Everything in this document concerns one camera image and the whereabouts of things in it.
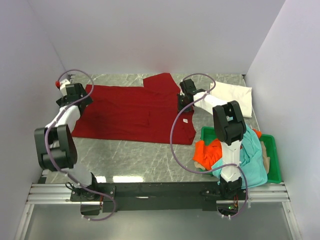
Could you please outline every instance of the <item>metal frame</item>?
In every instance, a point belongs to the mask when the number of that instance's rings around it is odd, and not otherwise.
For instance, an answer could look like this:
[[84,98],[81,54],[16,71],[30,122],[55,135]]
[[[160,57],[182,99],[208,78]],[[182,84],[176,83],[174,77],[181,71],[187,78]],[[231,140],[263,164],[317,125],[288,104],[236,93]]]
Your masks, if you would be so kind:
[[[32,184],[26,205],[17,229],[15,240],[25,239],[28,225],[35,205],[98,205],[99,201],[70,201],[72,191],[64,184]],[[248,205],[251,203],[282,203],[285,216],[292,234],[293,240],[302,240],[299,226],[292,210],[290,198],[284,182],[280,184],[267,183],[249,189]],[[217,204],[232,203],[232,200],[217,200]]]

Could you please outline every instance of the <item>gray floor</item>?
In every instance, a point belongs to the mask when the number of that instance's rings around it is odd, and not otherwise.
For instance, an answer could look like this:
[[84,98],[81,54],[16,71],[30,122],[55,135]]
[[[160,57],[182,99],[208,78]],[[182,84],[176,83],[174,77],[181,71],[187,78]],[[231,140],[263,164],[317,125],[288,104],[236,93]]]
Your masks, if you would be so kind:
[[78,205],[36,205],[26,240],[291,240],[281,203],[253,203],[231,221],[201,210],[120,211],[100,222]]
[[[153,74],[101,74],[93,75],[96,85],[104,86],[142,86],[143,79]],[[187,74],[172,74],[179,83]],[[218,82],[245,86],[240,74],[210,74]],[[207,90],[211,80],[205,76],[192,77],[195,86]],[[83,75],[72,78],[84,85],[88,79]],[[196,135],[192,145],[175,145],[178,159],[188,168],[195,170],[192,157],[195,143],[200,140],[201,128],[213,127],[213,117],[208,112],[195,108],[193,126]],[[256,117],[246,118],[245,122],[254,129],[259,129]],[[182,169],[172,157],[169,144],[135,142],[125,140],[100,140],[90,138],[74,138],[78,152],[78,161],[87,167],[98,179],[107,182],[191,182],[216,181],[210,175],[193,174]],[[50,172],[46,183],[65,183],[67,178],[60,173]]]

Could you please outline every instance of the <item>cable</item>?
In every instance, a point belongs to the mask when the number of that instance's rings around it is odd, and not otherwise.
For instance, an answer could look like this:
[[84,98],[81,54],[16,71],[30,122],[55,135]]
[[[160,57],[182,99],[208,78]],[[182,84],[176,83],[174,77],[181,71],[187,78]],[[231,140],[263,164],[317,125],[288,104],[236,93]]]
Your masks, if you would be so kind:
[[56,163],[52,153],[51,153],[51,150],[50,150],[50,146],[49,146],[49,141],[48,141],[48,136],[49,136],[49,132],[51,131],[51,129],[57,124],[57,122],[59,121],[59,119],[61,119],[61,117],[65,114],[65,112],[67,111],[68,108],[70,108],[71,106],[81,102],[82,100],[88,98],[93,90],[94,90],[94,80],[92,79],[92,77],[90,77],[86,72],[82,71],[82,70],[78,70],[78,69],[70,69],[68,71],[65,71],[64,73],[62,73],[59,78],[58,78],[58,82],[60,82],[60,79],[62,78],[63,75],[65,75],[66,73],[68,72],[71,72],[71,71],[77,71],[77,72],[80,72],[84,75],[86,75],[90,81],[91,81],[91,84],[92,84],[92,88],[90,90],[90,92],[86,95],[86,96],[83,96],[82,98],[74,101],[73,103],[69,104],[68,106],[66,106],[66,108],[56,117],[56,120],[52,122],[52,124],[47,128],[46,132],[45,132],[45,135],[44,135],[44,143],[45,143],[45,149],[46,149],[46,152],[48,153],[48,156],[50,158],[50,161],[52,163],[52,165],[55,167],[55,169],[57,171],[59,171],[60,173],[63,173],[65,174],[67,177],[69,177],[73,182],[75,182],[78,186],[80,186],[81,188],[83,188],[84,190],[90,192],[90,193],[93,193],[93,194],[98,194],[100,196],[103,196],[103,197],[106,197],[108,199],[110,199],[112,202],[113,202],[113,210],[112,212],[108,215],[108,216],[105,216],[105,217],[102,217],[102,218],[89,218],[87,216],[83,216],[85,219],[89,220],[89,221],[103,221],[103,220],[106,220],[108,218],[110,218],[115,212],[116,212],[116,209],[117,209],[117,204],[116,204],[116,201],[109,195],[105,194],[105,193],[102,193],[102,192],[98,192],[98,191],[95,191],[95,190],[91,190],[89,188],[87,188],[86,186],[82,185],[81,182],[79,182],[74,176],[72,176],[69,172],[67,171],[64,171],[62,170]]
[[174,130],[175,130],[175,126],[176,126],[176,123],[179,119],[179,117],[181,116],[181,114],[189,107],[191,107],[192,105],[194,105],[195,103],[201,101],[202,99],[204,99],[208,93],[210,93],[215,87],[216,87],[216,81],[214,80],[213,77],[209,76],[208,74],[205,74],[205,73],[193,73],[193,74],[190,74],[188,76],[185,76],[182,81],[186,80],[187,78],[190,78],[191,76],[194,76],[194,75],[203,75],[203,76],[206,76],[208,77],[209,79],[211,79],[213,81],[213,87],[210,88],[201,98],[189,103],[187,106],[185,106],[179,113],[178,115],[176,116],[175,120],[173,121],[173,124],[172,124],[172,127],[171,127],[171,131],[170,131],[170,149],[171,149],[171,152],[172,152],[172,155],[173,155],[173,158],[175,159],[175,161],[180,165],[180,167],[182,167],[184,170],[187,170],[188,172],[190,173],[193,173],[193,174],[208,174],[208,173],[212,173],[213,171],[216,171],[216,170],[219,170],[219,169],[222,169],[224,167],[227,167],[227,166],[235,166],[237,167],[242,176],[243,176],[243,179],[244,179],[244,183],[245,183],[245,200],[244,200],[244,204],[243,206],[241,207],[241,209],[233,216],[231,216],[231,218],[234,218],[235,216],[237,216],[238,214],[240,214],[245,205],[247,204],[247,200],[248,200],[248,183],[247,183],[247,179],[246,179],[246,176],[244,174],[244,172],[242,171],[242,169],[240,168],[240,166],[238,166],[237,164],[235,163],[228,163],[228,164],[225,164],[225,165],[222,165],[222,166],[219,166],[219,167],[216,167],[216,168],[213,168],[211,170],[208,170],[208,171],[194,171],[194,170],[191,170],[187,167],[185,167],[177,158],[176,154],[175,154],[175,150],[174,150],[174,146],[173,146],[173,135],[174,135]]

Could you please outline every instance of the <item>red cloth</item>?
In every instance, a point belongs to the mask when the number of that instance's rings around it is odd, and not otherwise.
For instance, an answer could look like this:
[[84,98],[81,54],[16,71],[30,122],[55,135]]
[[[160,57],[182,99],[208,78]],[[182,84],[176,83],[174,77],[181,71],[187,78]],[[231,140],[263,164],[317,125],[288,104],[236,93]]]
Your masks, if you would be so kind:
[[[170,130],[178,114],[179,87],[169,73],[145,78],[144,87],[95,85],[91,103],[76,122],[72,136],[91,139],[170,143]],[[91,85],[85,90],[88,93]],[[193,111],[178,119],[173,143],[191,145],[196,131]]]

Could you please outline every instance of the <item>marble tabletop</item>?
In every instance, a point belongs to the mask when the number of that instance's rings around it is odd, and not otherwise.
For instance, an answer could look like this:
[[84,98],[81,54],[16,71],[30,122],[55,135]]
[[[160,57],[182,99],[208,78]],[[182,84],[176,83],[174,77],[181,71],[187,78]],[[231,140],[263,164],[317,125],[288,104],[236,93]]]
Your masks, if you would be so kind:
[[[143,86],[143,79],[154,74],[94,74],[96,85],[104,86]],[[179,83],[187,74],[172,74]],[[216,81],[245,86],[240,74],[210,74]],[[73,82],[82,83],[85,87],[90,81],[84,75],[73,75]],[[193,76],[198,89],[209,88],[211,80],[205,76]],[[195,108],[192,118],[196,135],[192,145],[174,145],[175,154],[182,164],[196,170],[192,157],[195,143],[200,140],[201,128],[213,127],[213,117],[203,109]],[[256,116],[245,118],[245,122],[254,129],[259,129]],[[99,182],[199,182],[217,181],[217,178],[206,174],[194,174],[181,168],[172,156],[170,145],[163,143],[136,142],[126,140],[100,140],[90,138],[73,138],[78,162],[92,172]],[[61,184],[69,179],[57,172],[47,174],[46,183]]]

